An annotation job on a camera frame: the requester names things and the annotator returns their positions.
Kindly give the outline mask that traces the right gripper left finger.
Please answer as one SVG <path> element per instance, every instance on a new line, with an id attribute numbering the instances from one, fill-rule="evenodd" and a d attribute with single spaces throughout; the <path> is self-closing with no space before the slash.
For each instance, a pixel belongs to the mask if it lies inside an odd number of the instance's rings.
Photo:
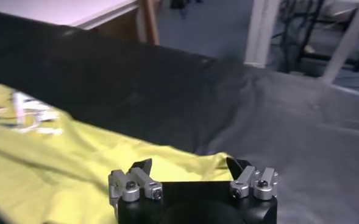
<path id="1" fill-rule="evenodd" d="M 142 196 L 159 201 L 163 198 L 163 184 L 153 180 L 149 174 L 152 160 L 134 162 L 125 173 L 122 170 L 112 170 L 108 175 L 109 203 L 116 207 L 119 200 L 127 203 L 138 201 Z"/>

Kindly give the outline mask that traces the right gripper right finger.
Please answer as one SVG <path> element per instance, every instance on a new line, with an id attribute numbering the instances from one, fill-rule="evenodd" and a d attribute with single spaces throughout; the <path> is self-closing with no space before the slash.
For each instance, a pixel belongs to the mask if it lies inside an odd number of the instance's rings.
<path id="1" fill-rule="evenodd" d="M 226 158 L 233 180 L 229 183 L 230 194 L 241 200 L 254 197 L 257 200 L 271 200 L 277 196 L 278 173 L 274 168 L 258 170 L 246 160 Z"/>

